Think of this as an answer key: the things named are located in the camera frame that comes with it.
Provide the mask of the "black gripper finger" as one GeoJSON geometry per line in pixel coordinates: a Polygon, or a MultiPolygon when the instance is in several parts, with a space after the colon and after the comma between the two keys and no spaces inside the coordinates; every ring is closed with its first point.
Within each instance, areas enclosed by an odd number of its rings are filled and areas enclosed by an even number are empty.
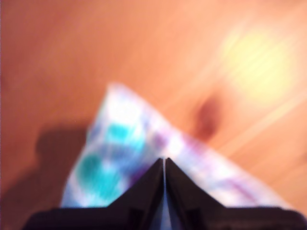
{"type": "Polygon", "coordinates": [[[224,208],[216,199],[197,186],[171,158],[165,161],[166,186],[173,202],[182,208],[224,208]]]}
{"type": "Polygon", "coordinates": [[[164,187],[163,160],[155,163],[139,178],[139,180],[113,203],[110,208],[149,208],[155,199],[161,199],[164,187]]]}

